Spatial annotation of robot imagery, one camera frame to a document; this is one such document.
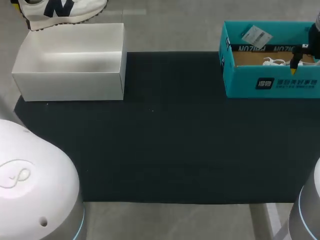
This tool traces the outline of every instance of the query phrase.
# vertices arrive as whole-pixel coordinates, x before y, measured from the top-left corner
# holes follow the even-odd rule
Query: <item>gray floor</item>
[[[125,23],[131,52],[216,51],[224,20],[313,21],[319,11],[319,0],[110,0],[89,23]],[[12,110],[20,92],[11,70],[27,33],[0,0],[0,97]],[[292,204],[276,206],[283,224]],[[88,240],[264,240],[260,207],[89,202]]]

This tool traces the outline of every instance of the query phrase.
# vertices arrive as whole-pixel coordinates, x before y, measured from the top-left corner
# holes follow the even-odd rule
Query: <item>shoe logo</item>
[[[58,17],[69,17],[73,7],[74,1],[72,0],[66,0],[64,6],[62,5],[61,0],[49,0],[45,7],[44,15],[52,18],[54,13],[56,13]]]

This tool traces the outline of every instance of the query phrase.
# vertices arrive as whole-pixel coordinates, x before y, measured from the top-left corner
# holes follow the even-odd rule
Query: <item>white box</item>
[[[58,25],[30,31],[12,70],[25,101],[123,100],[123,23]]]

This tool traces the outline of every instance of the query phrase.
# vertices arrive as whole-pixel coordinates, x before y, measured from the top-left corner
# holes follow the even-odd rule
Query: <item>sneaker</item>
[[[59,24],[79,24],[97,16],[108,0],[11,0],[31,31]]]

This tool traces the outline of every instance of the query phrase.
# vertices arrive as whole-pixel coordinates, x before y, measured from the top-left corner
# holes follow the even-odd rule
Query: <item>dark green mat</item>
[[[123,102],[15,112],[70,156],[85,201],[293,202],[320,157],[320,100],[227,99],[216,52],[128,53]]]

